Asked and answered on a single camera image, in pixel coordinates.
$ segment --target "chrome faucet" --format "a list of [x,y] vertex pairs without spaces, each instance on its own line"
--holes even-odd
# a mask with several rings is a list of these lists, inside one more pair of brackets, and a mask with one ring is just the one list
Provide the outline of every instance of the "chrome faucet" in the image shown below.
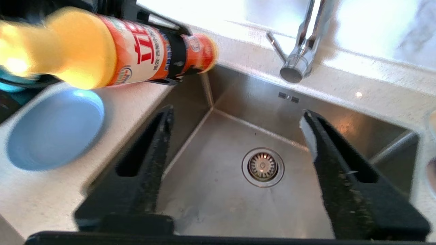
[[267,37],[284,62],[280,75],[288,82],[299,82],[312,71],[321,38],[328,30],[334,0],[309,0],[306,16],[298,28],[294,50],[286,57],[272,32]]

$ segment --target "light blue plate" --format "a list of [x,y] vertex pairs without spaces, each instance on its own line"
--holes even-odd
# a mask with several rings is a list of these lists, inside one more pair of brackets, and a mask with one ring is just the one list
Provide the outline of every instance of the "light blue plate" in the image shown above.
[[101,98],[89,90],[54,94],[30,109],[9,136],[9,160],[24,170],[65,165],[89,149],[104,120]]

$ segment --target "faucet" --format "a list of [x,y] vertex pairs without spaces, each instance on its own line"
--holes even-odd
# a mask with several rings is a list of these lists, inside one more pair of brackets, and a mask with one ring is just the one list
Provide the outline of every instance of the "faucet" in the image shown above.
[[318,44],[328,30],[334,2],[334,0],[309,0],[306,16],[298,28],[295,47],[288,57],[272,32],[267,33],[267,38],[284,62],[280,75],[286,81],[300,82],[311,73]]

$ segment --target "stainless steel sink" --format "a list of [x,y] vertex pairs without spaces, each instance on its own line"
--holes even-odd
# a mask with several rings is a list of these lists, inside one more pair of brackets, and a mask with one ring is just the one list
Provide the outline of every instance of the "stainless steel sink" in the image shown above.
[[409,194],[418,137],[397,125],[224,67],[186,77],[157,109],[167,104],[175,125],[157,211],[179,234],[334,238],[299,128],[303,109]]

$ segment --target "drain strainer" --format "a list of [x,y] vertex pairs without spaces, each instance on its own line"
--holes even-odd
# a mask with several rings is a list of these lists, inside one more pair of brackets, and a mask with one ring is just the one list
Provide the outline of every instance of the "drain strainer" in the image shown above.
[[242,172],[253,185],[270,187],[277,184],[283,177],[283,160],[271,149],[255,148],[245,155],[242,161]]

